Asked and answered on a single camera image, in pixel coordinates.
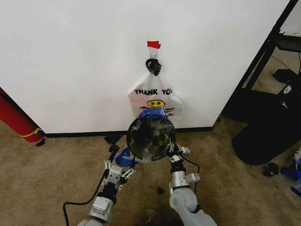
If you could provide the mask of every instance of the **smiley face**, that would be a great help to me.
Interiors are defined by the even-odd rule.
[[[165,103],[162,100],[151,100],[151,101],[147,102],[147,104],[148,104],[148,106],[151,106],[151,107],[159,107],[159,106],[164,107],[165,106]]]

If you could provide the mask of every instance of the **white plastic bag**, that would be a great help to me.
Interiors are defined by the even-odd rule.
[[[156,53],[155,57],[153,57],[154,55],[152,54],[154,53],[150,52],[151,58],[156,58],[158,55]],[[152,73],[147,74],[130,91],[128,97],[132,105],[134,116],[136,117],[140,114],[144,108],[162,106],[169,119],[180,120],[182,103],[176,96],[169,82],[164,78],[164,75],[160,73],[157,74],[157,76]]]

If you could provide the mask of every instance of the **blue object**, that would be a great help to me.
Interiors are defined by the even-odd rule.
[[[138,118],[141,119],[143,117],[148,117],[150,119],[157,119],[157,118],[162,118],[167,116],[165,115],[163,107],[159,106],[159,107],[144,109]]]
[[[301,178],[301,171],[296,170],[296,161],[294,160],[289,167],[281,167],[280,172],[290,178],[298,180]]]
[[[298,164],[298,165],[301,165],[301,158],[299,158],[299,159],[297,160],[297,164]]]
[[[291,191],[301,197],[301,178],[293,186],[291,186]]]
[[[128,167],[132,164],[133,156],[130,155],[128,147],[126,147],[117,157],[115,162],[121,167]]]

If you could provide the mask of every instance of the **baseboard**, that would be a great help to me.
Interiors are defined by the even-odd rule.
[[[195,127],[195,128],[179,128],[175,129],[176,132],[199,132],[199,131],[212,131],[212,127]],[[46,137],[96,137],[108,135],[126,135],[127,131],[105,131],[105,132],[84,132],[84,133],[47,133]]]

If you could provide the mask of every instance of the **beige carpet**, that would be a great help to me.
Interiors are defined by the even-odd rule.
[[[267,87],[268,75],[265,69],[256,89]],[[262,166],[246,165],[235,155],[231,139],[244,126],[222,117],[211,132],[177,134],[178,142],[191,149],[190,159],[201,167],[198,202],[219,226],[301,226],[301,198],[290,191],[294,181],[282,175],[266,178]],[[124,137],[118,145],[125,148]],[[285,163],[299,145],[273,162]],[[0,122],[0,225],[63,226],[62,204],[90,198],[109,157],[108,148],[103,137],[49,138],[36,147]],[[188,163],[185,167],[196,172]],[[168,203],[169,170],[167,158],[138,164],[136,174],[118,193],[110,225],[143,226],[150,210],[159,214],[162,225],[179,219]],[[157,194],[158,187],[165,190],[163,195]],[[88,218],[89,207],[68,206],[70,224]]]

